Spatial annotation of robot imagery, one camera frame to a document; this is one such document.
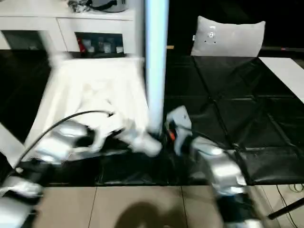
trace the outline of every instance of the tile floor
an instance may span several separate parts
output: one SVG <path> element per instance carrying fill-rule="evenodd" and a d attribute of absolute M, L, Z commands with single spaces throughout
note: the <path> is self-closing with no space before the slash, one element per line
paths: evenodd
<path fill-rule="evenodd" d="M 279 186 L 287 204 L 304 193 Z M 282 207 L 276 186 L 250 187 L 262 216 Z M 48 188 L 35 228 L 222 228 L 208 186 Z M 304 207 L 291 214 L 304 227 Z M 270 228 L 291 228 L 286 215 L 266 220 Z"/>

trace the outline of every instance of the gray pillow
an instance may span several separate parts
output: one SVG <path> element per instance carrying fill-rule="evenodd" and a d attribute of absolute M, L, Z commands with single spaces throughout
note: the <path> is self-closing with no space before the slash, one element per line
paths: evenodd
<path fill-rule="evenodd" d="M 256 57 L 262 47 L 265 22 L 222 24 L 198 17 L 192 56 Z"/>

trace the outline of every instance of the white pole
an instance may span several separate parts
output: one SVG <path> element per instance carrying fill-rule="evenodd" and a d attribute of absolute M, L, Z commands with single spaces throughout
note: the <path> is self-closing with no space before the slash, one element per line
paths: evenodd
<path fill-rule="evenodd" d="M 146 78 L 150 130 L 160 133 L 166 74 L 169 0 L 146 0 Z"/>

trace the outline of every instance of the robotic arm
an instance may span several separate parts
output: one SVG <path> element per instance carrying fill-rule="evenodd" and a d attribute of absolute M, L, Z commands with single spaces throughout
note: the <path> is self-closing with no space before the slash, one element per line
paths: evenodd
<path fill-rule="evenodd" d="M 187 154 L 195 162 L 202 162 L 204 173 L 211 185 L 216 204 L 224 224 L 229 228 L 262 228 L 254 204 L 246 190 L 246 181 L 239 166 L 213 141 L 193 137 L 191 121 L 184 106 L 167 116 L 165 124 L 174 150 Z M 111 134 L 120 135 L 121 129 Z M 87 126 L 66 121 L 54 128 L 35 147 L 28 162 L 17 167 L 0 189 L 0 226 L 4 228 L 30 228 L 37 216 L 35 206 L 43 196 L 43 188 L 57 166 L 72 156 L 83 159 L 91 152 L 77 156 L 76 149 L 93 144 L 95 132 Z"/>
<path fill-rule="evenodd" d="M 225 227 L 264 227 L 247 192 L 241 169 L 216 143 L 192 136 L 191 121 L 184 106 L 167 115 L 165 127 L 178 155 L 183 153 L 196 163 L 202 163 Z"/>

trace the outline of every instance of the white shelf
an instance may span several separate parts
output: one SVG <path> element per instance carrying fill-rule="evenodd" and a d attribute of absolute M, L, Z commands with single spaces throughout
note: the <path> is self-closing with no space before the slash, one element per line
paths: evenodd
<path fill-rule="evenodd" d="M 66 0 L 4 0 L 0 2 L 0 17 L 46 17 L 134 20 L 135 10 L 127 9 L 119 13 L 90 11 L 73 13 Z"/>

